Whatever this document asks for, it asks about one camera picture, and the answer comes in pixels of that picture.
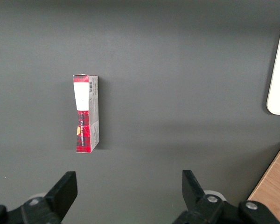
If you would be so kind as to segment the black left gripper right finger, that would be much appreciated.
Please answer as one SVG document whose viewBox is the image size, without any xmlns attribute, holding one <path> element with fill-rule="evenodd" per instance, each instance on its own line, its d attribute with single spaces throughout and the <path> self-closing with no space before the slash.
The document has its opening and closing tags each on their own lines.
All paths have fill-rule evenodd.
<svg viewBox="0 0 280 224">
<path fill-rule="evenodd" d="M 191 170 L 182 172 L 182 195 L 187 210 L 174 224 L 279 224 L 262 203 L 242 201 L 233 206 L 214 194 L 206 194 Z"/>
</svg>

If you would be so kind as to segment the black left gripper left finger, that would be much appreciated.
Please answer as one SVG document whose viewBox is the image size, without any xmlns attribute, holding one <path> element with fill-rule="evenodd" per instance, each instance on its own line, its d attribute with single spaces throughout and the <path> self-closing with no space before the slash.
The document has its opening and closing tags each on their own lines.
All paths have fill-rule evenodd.
<svg viewBox="0 0 280 224">
<path fill-rule="evenodd" d="M 0 205 L 0 224 L 60 224 L 76 197 L 76 172 L 68 171 L 45 196 L 33 197 L 12 211 Z"/>
</svg>

